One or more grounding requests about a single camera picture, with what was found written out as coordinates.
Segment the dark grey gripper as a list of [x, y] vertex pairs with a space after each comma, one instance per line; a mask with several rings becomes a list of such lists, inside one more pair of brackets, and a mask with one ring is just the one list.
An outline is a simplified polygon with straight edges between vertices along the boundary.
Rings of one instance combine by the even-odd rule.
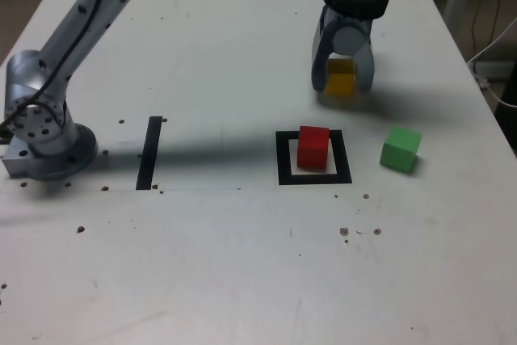
[[359, 92], [365, 94], [372, 89], [375, 62], [371, 30], [370, 20], [343, 16], [323, 6], [312, 46], [311, 82], [316, 92], [325, 89], [328, 81], [327, 62], [333, 52], [353, 60], [355, 86]]

